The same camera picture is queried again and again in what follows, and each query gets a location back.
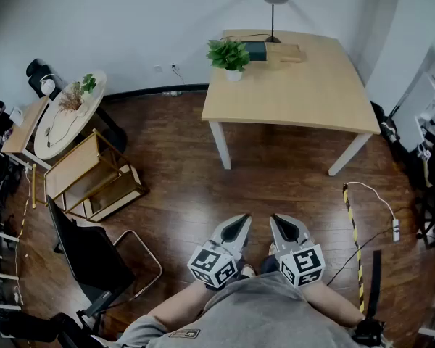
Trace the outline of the dark green box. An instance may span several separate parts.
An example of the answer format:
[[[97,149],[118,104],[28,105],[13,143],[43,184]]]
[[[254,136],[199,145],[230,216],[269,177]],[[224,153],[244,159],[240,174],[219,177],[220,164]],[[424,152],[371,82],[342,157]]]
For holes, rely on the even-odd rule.
[[[264,41],[243,41],[245,50],[249,53],[251,62],[265,62],[267,60],[267,49]]]

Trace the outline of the round white table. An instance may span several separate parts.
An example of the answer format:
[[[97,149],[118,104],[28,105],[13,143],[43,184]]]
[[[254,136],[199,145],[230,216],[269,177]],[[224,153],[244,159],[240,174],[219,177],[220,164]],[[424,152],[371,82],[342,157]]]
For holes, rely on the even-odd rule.
[[[64,87],[44,112],[33,143],[34,152],[39,159],[50,160],[62,153],[81,134],[94,115],[97,115],[107,125],[102,135],[120,152],[125,151],[128,141],[125,131],[101,106],[107,87],[107,75],[101,70],[90,73],[96,79],[96,87],[92,94],[84,93],[83,95],[88,105],[88,111],[84,116],[79,117],[74,112],[64,112],[59,107],[61,92],[68,90],[73,82]]]

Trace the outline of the wooden desk organiser tray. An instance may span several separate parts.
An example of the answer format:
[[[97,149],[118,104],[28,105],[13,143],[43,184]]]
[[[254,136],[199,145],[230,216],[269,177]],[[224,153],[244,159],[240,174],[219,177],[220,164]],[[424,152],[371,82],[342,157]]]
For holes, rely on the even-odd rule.
[[[267,58],[270,61],[302,63],[307,58],[305,52],[297,44],[267,42],[265,47]]]

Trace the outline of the white globe lamp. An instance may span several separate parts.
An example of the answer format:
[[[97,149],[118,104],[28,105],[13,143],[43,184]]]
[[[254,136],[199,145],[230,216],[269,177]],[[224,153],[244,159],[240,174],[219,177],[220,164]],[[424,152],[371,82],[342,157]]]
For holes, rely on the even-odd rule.
[[[53,79],[54,74],[50,73],[42,77],[40,80],[41,92],[45,96],[50,96],[56,89],[56,83]]]

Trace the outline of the person's right forearm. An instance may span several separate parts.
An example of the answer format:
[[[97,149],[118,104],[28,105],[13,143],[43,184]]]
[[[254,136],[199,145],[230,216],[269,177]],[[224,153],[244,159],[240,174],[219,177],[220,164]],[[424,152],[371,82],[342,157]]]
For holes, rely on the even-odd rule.
[[[302,286],[301,293],[312,307],[340,326],[356,328],[365,319],[357,307],[322,281]]]

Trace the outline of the black office chair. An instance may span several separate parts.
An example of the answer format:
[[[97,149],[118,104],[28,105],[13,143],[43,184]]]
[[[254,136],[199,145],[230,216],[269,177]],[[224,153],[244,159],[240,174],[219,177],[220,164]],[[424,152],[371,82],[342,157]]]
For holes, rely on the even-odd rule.
[[[41,59],[34,59],[26,69],[28,84],[39,97],[45,96],[41,92],[40,80],[42,79],[43,76],[50,73],[54,74],[53,79],[55,80],[56,83],[56,89],[50,96],[48,96],[53,101],[62,90],[62,84],[63,84],[62,78],[56,72],[54,72],[51,66],[46,64]]]

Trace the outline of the small wooden desk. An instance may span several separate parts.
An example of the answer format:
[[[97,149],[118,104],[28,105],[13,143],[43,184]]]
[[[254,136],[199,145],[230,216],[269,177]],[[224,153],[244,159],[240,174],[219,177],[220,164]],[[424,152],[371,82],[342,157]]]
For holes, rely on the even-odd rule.
[[[19,158],[19,154],[23,154],[42,168],[47,170],[51,168],[50,164],[27,150],[30,137],[33,135],[33,131],[48,105],[48,96],[41,97],[38,101],[29,105],[24,111],[22,124],[14,125],[10,137],[4,142],[1,153],[7,155],[15,164],[22,165],[27,169],[32,168],[28,162]]]

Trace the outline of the green potted plant white pot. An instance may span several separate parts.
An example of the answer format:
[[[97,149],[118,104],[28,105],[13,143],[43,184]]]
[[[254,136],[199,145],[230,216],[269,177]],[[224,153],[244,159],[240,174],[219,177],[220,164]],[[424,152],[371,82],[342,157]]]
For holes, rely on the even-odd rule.
[[[246,44],[231,39],[210,40],[208,48],[207,58],[211,65],[225,70],[229,81],[240,81],[245,67],[250,63]]]

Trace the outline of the wooden gold-frame trolley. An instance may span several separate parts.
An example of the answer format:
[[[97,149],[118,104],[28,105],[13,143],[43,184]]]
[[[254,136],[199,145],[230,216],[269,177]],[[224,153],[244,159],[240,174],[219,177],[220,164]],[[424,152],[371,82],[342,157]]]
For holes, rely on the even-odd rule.
[[[43,176],[45,205],[100,223],[147,195],[149,188],[131,161],[97,130],[70,150]]]

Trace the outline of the person's dark trousers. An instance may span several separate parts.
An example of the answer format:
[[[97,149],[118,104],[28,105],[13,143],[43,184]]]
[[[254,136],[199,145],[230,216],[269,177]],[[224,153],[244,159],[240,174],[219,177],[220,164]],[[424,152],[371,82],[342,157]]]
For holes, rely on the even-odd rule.
[[[260,275],[279,271],[279,263],[275,255],[268,255],[261,263]]]

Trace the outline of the black chair with metal frame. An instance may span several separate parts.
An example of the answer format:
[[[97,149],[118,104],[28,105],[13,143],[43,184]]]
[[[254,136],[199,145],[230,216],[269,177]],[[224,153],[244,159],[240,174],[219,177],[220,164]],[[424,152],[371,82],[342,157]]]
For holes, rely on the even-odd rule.
[[[91,302],[88,308],[77,311],[81,323],[85,323],[84,318],[92,317],[99,323],[104,313],[123,304],[116,304],[115,300],[136,280],[118,252],[118,247],[129,235],[134,236],[156,263],[159,273],[128,301],[141,296],[162,276],[162,265],[135,231],[128,229],[116,241],[111,241],[101,226],[79,226],[50,196],[46,201],[57,233],[54,252],[65,256],[73,278]]]

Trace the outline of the person's grey shirt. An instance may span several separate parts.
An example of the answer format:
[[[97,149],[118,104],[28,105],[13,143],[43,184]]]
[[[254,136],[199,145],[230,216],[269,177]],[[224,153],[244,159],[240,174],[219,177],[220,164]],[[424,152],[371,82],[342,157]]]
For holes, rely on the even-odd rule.
[[[141,316],[114,348],[359,348],[349,330],[318,312],[278,272],[230,283],[198,318],[167,331]]]

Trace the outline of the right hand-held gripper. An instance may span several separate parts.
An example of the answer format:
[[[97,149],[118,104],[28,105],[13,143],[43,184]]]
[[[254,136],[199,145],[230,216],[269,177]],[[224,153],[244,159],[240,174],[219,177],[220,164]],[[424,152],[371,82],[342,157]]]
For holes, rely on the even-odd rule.
[[[297,251],[286,250],[287,242],[304,242],[310,238],[306,225],[289,215],[274,214],[270,216],[270,229],[279,252],[275,256],[279,271],[288,282],[299,288],[319,281],[326,267],[319,244],[301,247]]]

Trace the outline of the black wooden stool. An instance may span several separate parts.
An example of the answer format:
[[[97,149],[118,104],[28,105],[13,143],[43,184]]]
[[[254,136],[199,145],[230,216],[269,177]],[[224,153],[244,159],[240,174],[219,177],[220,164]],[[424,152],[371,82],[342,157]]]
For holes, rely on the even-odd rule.
[[[423,239],[427,248],[435,248],[435,188],[428,188],[415,199],[418,209],[417,239]]]

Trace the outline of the small green potted plant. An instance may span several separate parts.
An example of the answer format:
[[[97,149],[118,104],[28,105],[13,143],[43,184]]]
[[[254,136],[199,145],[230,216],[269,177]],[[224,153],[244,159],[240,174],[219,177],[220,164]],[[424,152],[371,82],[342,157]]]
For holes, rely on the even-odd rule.
[[[89,94],[92,94],[96,87],[96,79],[92,73],[88,73],[83,77],[81,89]]]

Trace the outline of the light wooden square table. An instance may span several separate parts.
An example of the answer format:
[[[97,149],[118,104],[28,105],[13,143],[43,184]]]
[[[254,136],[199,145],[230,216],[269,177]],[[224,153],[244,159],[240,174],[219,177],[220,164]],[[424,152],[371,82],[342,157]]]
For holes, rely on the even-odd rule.
[[[380,128],[372,105],[347,51],[328,36],[276,32],[283,44],[297,44],[306,54],[302,63],[281,62],[270,71],[265,62],[250,62],[240,81],[229,81],[225,70],[213,68],[202,112],[209,123],[223,167],[231,158],[223,123],[294,125],[356,133],[329,168],[337,174]]]

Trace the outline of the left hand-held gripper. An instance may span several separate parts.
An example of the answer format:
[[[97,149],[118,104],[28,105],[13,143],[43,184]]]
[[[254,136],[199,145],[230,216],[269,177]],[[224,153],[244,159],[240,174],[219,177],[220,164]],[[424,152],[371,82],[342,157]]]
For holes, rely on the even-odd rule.
[[[243,249],[252,224],[250,214],[233,216],[217,226],[198,246],[188,261],[188,269],[197,281],[211,289],[222,289],[238,273],[237,260],[228,249]]]

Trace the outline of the person's left forearm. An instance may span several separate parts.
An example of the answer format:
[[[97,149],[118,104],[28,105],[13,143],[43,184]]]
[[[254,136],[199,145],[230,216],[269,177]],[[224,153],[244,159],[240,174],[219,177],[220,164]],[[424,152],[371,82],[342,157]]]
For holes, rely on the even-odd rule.
[[[215,290],[208,289],[201,281],[195,281],[156,306],[148,315],[167,331],[175,331],[194,322],[215,294]]]

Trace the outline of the dried brown potted plant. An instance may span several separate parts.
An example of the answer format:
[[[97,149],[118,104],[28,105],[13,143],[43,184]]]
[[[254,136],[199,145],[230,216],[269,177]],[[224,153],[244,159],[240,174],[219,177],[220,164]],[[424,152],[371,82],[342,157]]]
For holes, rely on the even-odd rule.
[[[88,111],[88,105],[83,99],[86,91],[86,83],[73,82],[68,90],[61,92],[60,109],[64,112],[74,112],[79,117],[84,116]]]

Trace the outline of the yellow black striped floor strip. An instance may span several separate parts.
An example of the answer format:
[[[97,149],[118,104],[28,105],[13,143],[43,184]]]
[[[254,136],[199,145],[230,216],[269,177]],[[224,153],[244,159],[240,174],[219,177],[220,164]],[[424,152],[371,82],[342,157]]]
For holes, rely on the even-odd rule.
[[[353,212],[352,212],[351,204],[350,204],[349,198],[348,198],[348,184],[347,183],[345,183],[343,185],[343,198],[344,198],[344,203],[345,203],[346,208],[347,208],[350,223],[352,224],[353,242],[356,246],[355,256],[357,258],[357,267],[358,267],[357,274],[358,274],[358,288],[359,288],[359,309],[360,309],[360,312],[364,312],[365,311],[365,300],[364,300],[363,265],[362,265],[362,260],[361,260],[360,245],[357,242],[357,236],[358,236],[357,226],[356,226],[355,220],[353,218]]]

